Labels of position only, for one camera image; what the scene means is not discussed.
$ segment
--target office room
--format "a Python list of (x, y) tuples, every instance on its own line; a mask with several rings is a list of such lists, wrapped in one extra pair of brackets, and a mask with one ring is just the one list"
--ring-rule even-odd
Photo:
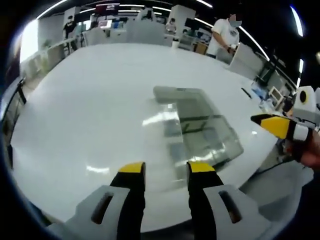
[(310, 6), (46, 0), (25, 11), (8, 37), (1, 149), (35, 228), (148, 240), (302, 231), (320, 164)]

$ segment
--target ceiling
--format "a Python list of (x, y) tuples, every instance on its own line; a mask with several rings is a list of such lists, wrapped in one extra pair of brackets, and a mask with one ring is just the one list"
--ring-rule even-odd
[[(108, 2), (121, 4), (145, 5), (152, 2), (153, 6), (170, 9), (173, 5), (180, 4), (196, 10), (197, 17), (209, 24), (214, 24), (215, 18), (228, 16), (229, 9), (239, 3), (240, 0), (205, 0), (213, 8), (209, 8), (196, 0), (68, 0), (59, 5), (44, 17), (63, 13), (74, 6), (94, 7), (96, 2)], [(42, 5), (50, 6), (56, 0), (41, 1)], [(317, 16), (317, 8), (305, 1), (279, 0), (265, 1), (263, 4), (256, 0), (241, 0), (243, 8), (243, 28), (264, 48), (269, 56), (273, 50), (275, 54), (285, 63), (285, 72), (294, 82), (299, 77), (299, 60), (304, 59), (305, 67), (301, 76), (301, 86), (312, 85), (320, 87), (317, 78), (320, 78), (320, 67), (316, 62), (316, 52), (320, 51), (317, 44), (317, 33), (320, 27), (319, 21), (314, 21)], [(298, 35), (296, 22), (290, 5), (296, 9), (304, 32), (304, 37)], [(257, 48), (252, 41), (243, 33), (240, 40), (252, 48)]]

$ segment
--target white tabletop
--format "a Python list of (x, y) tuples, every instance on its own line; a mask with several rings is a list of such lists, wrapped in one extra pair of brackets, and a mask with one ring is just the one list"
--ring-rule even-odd
[(187, 188), (165, 190), (172, 180), (166, 153), (154, 138), (159, 133), (142, 124), (155, 114), (153, 88), (205, 91), (244, 148), (218, 173), (239, 188), (277, 141), (250, 121), (261, 110), (241, 90), (247, 85), (217, 60), (181, 49), (133, 43), (81, 48), (49, 72), (22, 110), (11, 140), (13, 175), (33, 204), (66, 221), (121, 166), (145, 161), (152, 184), (141, 231), (182, 223), (191, 218)]

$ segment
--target black ceiling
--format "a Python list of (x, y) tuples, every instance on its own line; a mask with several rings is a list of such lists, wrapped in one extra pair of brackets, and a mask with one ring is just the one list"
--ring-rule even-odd
[[(205, 0), (213, 5), (209, 8), (195, 0), (154, 0), (152, 5), (170, 9), (175, 4), (184, 5), (196, 10), (198, 18), (210, 24), (214, 24), (215, 18), (222, 18), (228, 15), (231, 7), (240, 0)], [(53, 4), (55, 0), (41, 1), (42, 4)], [(45, 17), (63, 13), (74, 6), (94, 7), (96, 2), (120, 2), (121, 4), (145, 5), (150, 3), (147, 0), (68, 0), (49, 12)], [(241, 0), (243, 9), (242, 26), (256, 39), (256, 41), (271, 55), (275, 49), (276, 55), (285, 62), (286, 73), (296, 81), (299, 59), (305, 60), (305, 68), (301, 78), (301, 85), (312, 85), (320, 87), (317, 78), (320, 78), (320, 67), (316, 62), (315, 54), (320, 51), (317, 44), (317, 33), (320, 27), (319, 21), (315, 21), (317, 8), (311, 3), (297, 0), (261, 1)], [(294, 6), (302, 21), (304, 37), (298, 35), (296, 22), (290, 5)], [(241, 41), (256, 48), (249, 38), (241, 33)]]

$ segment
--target white desk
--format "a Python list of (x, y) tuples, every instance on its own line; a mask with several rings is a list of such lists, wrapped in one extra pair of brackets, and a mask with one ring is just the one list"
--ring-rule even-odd
[[(204, 90), (234, 128), (244, 153), (218, 174), (239, 188), (277, 141), (250, 121), (261, 110), (241, 90), (247, 82), (219, 61), (181, 49), (132, 43), (81, 48), (48, 73), (20, 114), (11, 141), (18, 187), (45, 213), (66, 221), (126, 163), (145, 161), (147, 185), (154, 183), (161, 170), (152, 156), (165, 153), (142, 122), (153, 116), (153, 88), (168, 86)], [(162, 180), (147, 187), (142, 232), (191, 218), (187, 188), (162, 191), (171, 179)]]

